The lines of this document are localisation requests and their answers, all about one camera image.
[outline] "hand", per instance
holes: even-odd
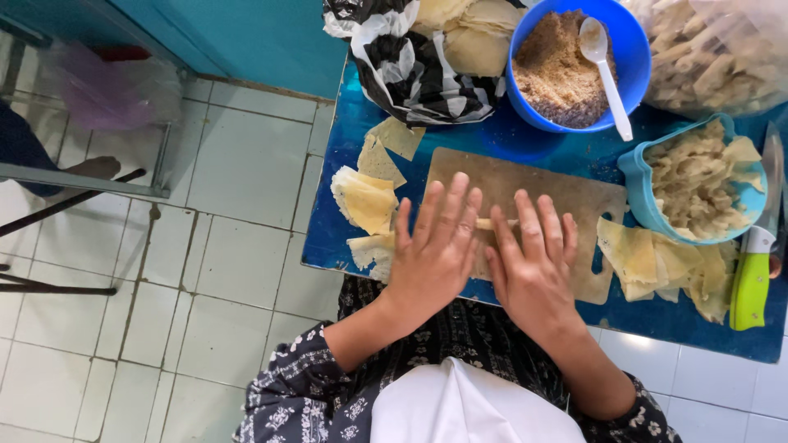
[[[400,203],[391,274],[379,298],[396,317],[393,323],[401,337],[451,303],[468,281],[478,250],[473,234],[481,208],[479,188],[471,189],[463,204],[468,182],[465,173],[455,174],[440,214],[435,214],[435,206],[444,186],[439,181],[430,183],[412,238],[407,229],[411,201]]]
[[[498,206],[490,211],[500,254],[487,247],[496,298],[511,320],[550,353],[551,340],[566,332],[587,333],[574,309],[569,289],[571,267],[577,258],[578,228],[572,214],[559,221],[552,199],[539,197],[537,212],[528,193],[515,193],[520,217],[522,250]]]

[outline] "blue table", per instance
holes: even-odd
[[[784,110],[785,106],[780,106],[764,116],[737,120],[737,133],[751,137],[760,146],[764,141],[767,121],[775,120]],[[364,97],[355,63],[348,60],[337,96],[318,194],[304,244],[301,260],[304,265],[368,275],[369,269],[361,271],[355,266],[350,249],[345,244],[348,238],[367,234],[345,220],[334,201],[330,185],[331,177],[340,167],[348,165],[355,169],[364,135],[386,117],[386,112]],[[418,202],[422,201],[430,159],[438,146],[623,184],[624,176],[615,165],[622,153],[640,142],[660,138],[687,122],[686,119],[649,106],[638,108],[630,119],[635,140],[629,143],[621,141],[615,128],[594,134],[552,134],[529,126],[504,97],[498,111],[481,123],[428,128],[413,162],[392,155],[407,179],[407,183],[396,190],[396,195],[399,199],[411,199],[414,206],[418,207]],[[783,134],[782,139],[788,141],[788,132]],[[553,151],[546,157],[535,158],[527,153],[526,147],[529,145],[546,145]],[[411,224],[415,212],[411,213]],[[631,214],[627,213],[624,224],[635,225]],[[497,304],[493,287],[488,281],[471,279],[460,296]],[[659,297],[628,303],[624,300],[619,279],[615,275],[607,303],[599,306],[577,302],[577,309],[589,325],[776,363],[782,347],[786,303],[788,266],[779,279],[771,281],[766,305],[766,326],[763,328],[735,332],[727,326],[727,321],[725,326],[706,322],[685,296],[680,297],[678,304]]]

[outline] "bowl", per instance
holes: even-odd
[[[736,135],[734,132],[734,121],[727,114],[717,113],[705,120],[687,125],[686,127],[662,137],[661,139],[654,140],[652,142],[640,143],[634,148],[633,151],[627,152],[626,154],[619,157],[619,168],[626,176],[626,193],[630,204],[630,210],[632,211],[632,215],[635,216],[635,219],[637,219],[641,225],[651,229],[652,231],[665,234],[671,239],[681,241],[683,243],[717,244],[734,239],[745,233],[750,228],[750,226],[755,223],[755,220],[760,217],[760,214],[764,212],[768,189],[766,173],[764,172],[764,167],[760,164],[760,162],[755,162],[750,165],[747,169],[747,172],[760,173],[760,182],[764,185],[764,192],[758,192],[751,184],[738,182],[731,183],[738,194],[738,200],[735,200],[734,204],[736,202],[744,203],[747,207],[747,210],[744,214],[752,221],[745,228],[729,230],[728,235],[724,238],[691,240],[685,236],[682,236],[681,234],[677,233],[675,229],[673,229],[673,226],[671,226],[667,220],[663,218],[662,212],[656,206],[656,199],[654,198],[654,192],[651,188],[653,171],[651,166],[646,164],[645,160],[643,160],[643,151],[648,147],[662,143],[665,140],[672,139],[678,134],[687,132],[692,128],[706,125],[716,118],[720,119],[720,122],[725,128],[725,138],[723,138],[723,141],[725,144],[730,143],[730,141]]]
[[[629,115],[640,104],[651,78],[651,50],[649,40],[635,17],[616,0],[542,0],[531,8],[520,20],[511,36],[509,62],[506,64],[506,89],[509,101],[523,120],[539,129],[550,132],[597,132],[615,125],[610,110],[604,111],[596,123],[587,128],[567,128],[542,117],[522,97],[512,72],[511,60],[517,54],[522,42],[533,31],[539,20],[547,13],[563,13],[582,9],[583,13],[594,17],[608,26],[613,44],[613,58],[619,76],[619,94],[624,110]]]

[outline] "finger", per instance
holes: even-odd
[[[474,238],[468,244],[468,248],[465,254],[465,261],[463,262],[463,280],[467,280],[470,277],[470,273],[474,270],[474,265],[476,264],[476,254],[479,251],[479,239]]]
[[[545,250],[556,266],[563,265],[563,230],[556,214],[556,207],[549,195],[541,195],[537,200],[542,226],[545,229]]]
[[[463,209],[463,197],[465,196],[465,190],[468,189],[469,181],[470,179],[466,173],[454,174],[452,185],[449,187],[446,195],[446,204],[438,218],[435,234],[433,238],[429,239],[429,243],[435,245],[436,248],[444,248],[454,236],[459,213]]]
[[[481,209],[481,189],[473,188],[468,194],[468,203],[465,205],[463,216],[459,219],[457,229],[452,237],[452,244],[457,251],[465,251],[474,236],[476,218]]]
[[[538,259],[545,255],[545,239],[539,226],[537,210],[525,189],[515,193],[515,204],[520,215],[520,232],[522,233],[522,253],[526,258]]]
[[[411,244],[411,235],[407,232],[407,218],[411,214],[411,200],[407,197],[400,202],[394,224],[394,241],[396,251],[402,252]]]
[[[492,246],[488,246],[485,250],[487,255],[487,264],[490,268],[492,275],[492,288],[495,290],[495,297],[501,304],[509,303],[509,294],[506,290],[507,277],[504,264],[501,262],[500,255]]]
[[[438,203],[440,196],[443,195],[443,190],[443,184],[439,181],[434,181],[427,186],[424,201],[421,207],[418,208],[416,226],[413,228],[413,245],[417,249],[422,249],[427,244],[427,240],[429,240],[429,234],[433,227],[435,205]]]
[[[495,238],[498,240],[501,262],[507,271],[511,271],[513,266],[524,262],[525,258],[522,256],[515,234],[511,233],[509,223],[498,205],[493,206],[490,210],[490,218],[492,219],[492,227],[495,229]]]
[[[566,213],[561,221],[563,228],[563,262],[569,267],[574,266],[578,258],[578,224],[574,222],[572,214]]]

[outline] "green knife handle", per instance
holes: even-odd
[[[740,256],[741,275],[734,283],[730,327],[743,331],[764,325],[764,308],[769,292],[769,254],[746,252]]]

